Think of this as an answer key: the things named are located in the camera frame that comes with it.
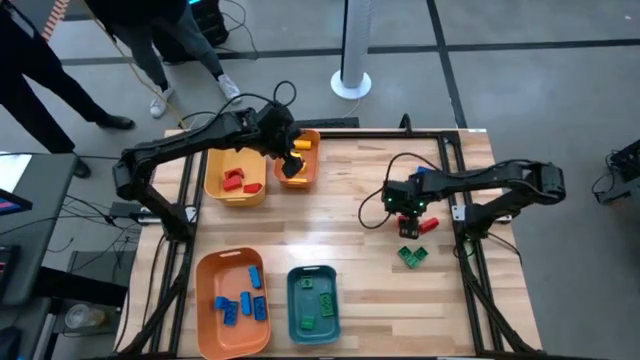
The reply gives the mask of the black desk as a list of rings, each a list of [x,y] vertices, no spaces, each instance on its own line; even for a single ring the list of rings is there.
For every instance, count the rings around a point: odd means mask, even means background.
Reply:
[[[13,193],[32,208],[0,216],[0,247],[13,249],[0,305],[22,305],[31,297],[75,166],[72,154],[34,155],[17,181]]]

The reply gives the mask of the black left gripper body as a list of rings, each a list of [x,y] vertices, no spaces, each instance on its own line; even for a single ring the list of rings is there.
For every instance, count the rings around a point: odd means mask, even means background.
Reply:
[[[292,113],[283,105],[265,105],[257,113],[257,125],[257,151],[263,156],[288,156],[301,134]]]

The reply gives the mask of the black equipment stand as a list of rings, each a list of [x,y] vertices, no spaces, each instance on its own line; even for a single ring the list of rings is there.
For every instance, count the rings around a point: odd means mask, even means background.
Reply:
[[[607,190],[596,191],[596,180],[592,186],[592,194],[599,204],[611,203],[620,198],[631,198],[640,203],[640,139],[627,145],[622,150],[612,150],[605,157],[611,184]]]

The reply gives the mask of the black mat striped edge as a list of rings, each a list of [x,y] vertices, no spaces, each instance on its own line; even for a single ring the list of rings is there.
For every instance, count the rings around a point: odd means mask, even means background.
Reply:
[[[26,0],[30,19],[46,41],[53,35],[56,25],[63,21],[71,0]]]

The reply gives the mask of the tilted display screen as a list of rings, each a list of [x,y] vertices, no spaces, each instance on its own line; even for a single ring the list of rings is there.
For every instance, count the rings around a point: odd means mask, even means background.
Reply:
[[[33,204],[0,188],[0,216],[30,211]]]

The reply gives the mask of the white perforated pole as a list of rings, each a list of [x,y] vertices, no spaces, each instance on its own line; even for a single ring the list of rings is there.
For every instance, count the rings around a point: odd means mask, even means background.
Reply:
[[[366,60],[373,0],[345,0],[340,69],[331,77],[331,88],[340,98],[359,100],[371,89]]]

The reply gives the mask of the black crate red top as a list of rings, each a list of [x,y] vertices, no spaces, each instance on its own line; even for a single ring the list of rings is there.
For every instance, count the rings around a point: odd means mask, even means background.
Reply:
[[[210,45],[215,47],[223,44],[229,36],[229,31],[219,8],[219,0],[188,0],[188,5],[198,28]],[[165,65],[179,65],[195,60],[181,43],[162,28],[152,28],[152,40]]]

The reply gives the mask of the large dark grey bin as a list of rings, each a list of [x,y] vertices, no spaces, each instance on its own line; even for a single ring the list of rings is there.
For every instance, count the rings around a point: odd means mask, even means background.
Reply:
[[[302,289],[300,278],[313,277],[313,288]],[[322,317],[319,295],[331,293],[335,315]],[[289,336],[299,345],[323,345],[336,342],[341,336],[339,302],[337,292],[337,272],[328,265],[296,267],[287,275],[287,308]],[[300,328],[304,315],[315,317],[315,327],[310,331]]]

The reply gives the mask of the black aluminium table frame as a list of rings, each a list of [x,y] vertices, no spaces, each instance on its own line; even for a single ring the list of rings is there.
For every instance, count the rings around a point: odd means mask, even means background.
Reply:
[[[148,359],[201,358],[196,337],[195,273],[206,255],[251,248],[263,260],[271,337],[249,356],[419,357],[473,356],[506,349],[496,324],[463,285],[453,254],[452,202],[428,207],[439,226],[418,245],[428,255],[416,269],[398,250],[405,240],[385,215],[378,188],[418,166],[444,170],[486,167],[494,158],[488,136],[476,130],[324,129],[316,182],[282,187],[266,165],[266,196],[258,205],[229,207],[204,191],[208,155],[193,159],[190,198],[200,202],[192,247],[160,243],[161,228],[146,227],[130,279],[121,352]],[[337,272],[341,336],[324,345],[297,345],[289,336],[286,277],[299,266]]]

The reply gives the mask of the small orange plastic bin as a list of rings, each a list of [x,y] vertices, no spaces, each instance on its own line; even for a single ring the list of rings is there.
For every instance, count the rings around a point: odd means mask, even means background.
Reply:
[[[279,180],[280,185],[286,188],[307,189],[316,181],[319,168],[320,153],[320,134],[313,129],[302,129],[301,135],[295,140],[309,140],[313,142],[313,148],[308,151],[292,151],[300,152],[306,162],[306,169],[301,176],[286,178],[282,173],[281,167],[284,163],[283,159],[276,159],[274,164],[274,175]]]

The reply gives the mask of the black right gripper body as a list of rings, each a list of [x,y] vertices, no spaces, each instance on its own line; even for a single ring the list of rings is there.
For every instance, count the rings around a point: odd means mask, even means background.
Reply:
[[[422,187],[424,173],[415,173],[405,181],[385,180],[382,186],[384,209],[390,214],[419,217],[427,209]]]

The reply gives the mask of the person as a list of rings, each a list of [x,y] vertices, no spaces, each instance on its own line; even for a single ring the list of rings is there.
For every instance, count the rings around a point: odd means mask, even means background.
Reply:
[[[152,29],[160,28],[179,42],[192,57],[212,74],[225,97],[233,104],[241,102],[240,90],[224,72],[217,53],[200,31],[188,0],[84,0],[107,33],[131,51],[136,65],[160,88],[150,113],[161,117],[174,89],[155,53]]]
[[[68,75],[33,23],[9,0],[0,0],[0,105],[52,154],[75,152],[28,81],[47,88],[84,120],[101,128],[131,130],[135,122],[107,113]]]

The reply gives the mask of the yellow plastic bin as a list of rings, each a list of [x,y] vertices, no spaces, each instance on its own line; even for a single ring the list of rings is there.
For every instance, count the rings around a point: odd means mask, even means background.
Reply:
[[[266,196],[266,165],[265,158],[248,148],[239,152],[233,149],[210,149],[204,183],[205,192],[225,206],[250,207],[258,205]],[[243,169],[245,175],[243,186],[234,191],[225,192],[222,188],[222,183],[225,180],[224,173],[234,168]],[[243,187],[251,183],[261,183],[262,190],[255,194],[244,193]]]

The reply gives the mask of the clear plastic cup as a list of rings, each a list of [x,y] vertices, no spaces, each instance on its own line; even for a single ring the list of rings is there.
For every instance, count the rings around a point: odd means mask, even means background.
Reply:
[[[65,325],[70,329],[101,326],[106,320],[103,310],[85,304],[73,305],[65,315]]]

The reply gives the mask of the large orange plastic bin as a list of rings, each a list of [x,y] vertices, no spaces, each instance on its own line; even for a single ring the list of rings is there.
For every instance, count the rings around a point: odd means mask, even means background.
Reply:
[[[254,289],[249,267],[260,270],[262,288]],[[241,293],[251,294],[252,314],[241,310]],[[224,309],[214,307],[215,298],[224,296],[239,303],[235,326],[223,324]],[[267,302],[266,321],[254,319],[253,298],[264,296]],[[268,291],[260,254],[251,248],[237,248],[206,255],[195,273],[196,337],[199,353],[207,360],[227,360],[261,352],[271,337],[268,311]]]

